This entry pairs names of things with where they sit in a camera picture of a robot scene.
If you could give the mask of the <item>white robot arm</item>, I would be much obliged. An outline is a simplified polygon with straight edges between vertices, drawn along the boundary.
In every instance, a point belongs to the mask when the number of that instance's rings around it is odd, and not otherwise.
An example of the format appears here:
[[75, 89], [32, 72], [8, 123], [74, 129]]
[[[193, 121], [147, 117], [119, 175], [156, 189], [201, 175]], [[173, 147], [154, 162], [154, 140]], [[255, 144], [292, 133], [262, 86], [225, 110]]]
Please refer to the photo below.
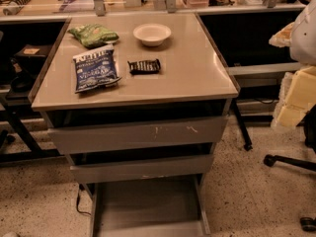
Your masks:
[[316, 105], [316, 0], [274, 34], [269, 44], [288, 47], [290, 57], [302, 64], [296, 72], [285, 73], [272, 121], [274, 129], [295, 128]]

